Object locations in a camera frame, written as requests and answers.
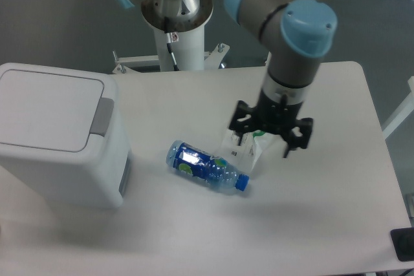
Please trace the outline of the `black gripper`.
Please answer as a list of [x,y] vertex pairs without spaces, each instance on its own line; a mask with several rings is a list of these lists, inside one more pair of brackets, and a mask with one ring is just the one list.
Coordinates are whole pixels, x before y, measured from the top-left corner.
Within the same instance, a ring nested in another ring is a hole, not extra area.
[[237,102],[228,128],[237,136],[238,146],[245,134],[254,131],[281,135],[287,144],[283,158],[287,158],[291,151],[307,149],[312,135],[314,119],[296,119],[302,105],[303,102],[295,105],[287,105],[283,100],[275,102],[262,90],[255,110],[245,101]]

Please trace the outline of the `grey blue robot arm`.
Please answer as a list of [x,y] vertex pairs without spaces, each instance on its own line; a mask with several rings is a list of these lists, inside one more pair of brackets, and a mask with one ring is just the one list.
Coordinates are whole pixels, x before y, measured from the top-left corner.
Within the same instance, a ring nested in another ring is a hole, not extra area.
[[[138,6],[157,38],[163,71],[205,68],[204,40],[186,34],[203,30],[212,16],[212,0],[117,0]],[[337,28],[326,0],[223,0],[227,14],[268,51],[267,72],[256,106],[239,101],[229,129],[239,138],[264,131],[280,136],[286,150],[306,149],[312,118],[298,118],[311,83]]]

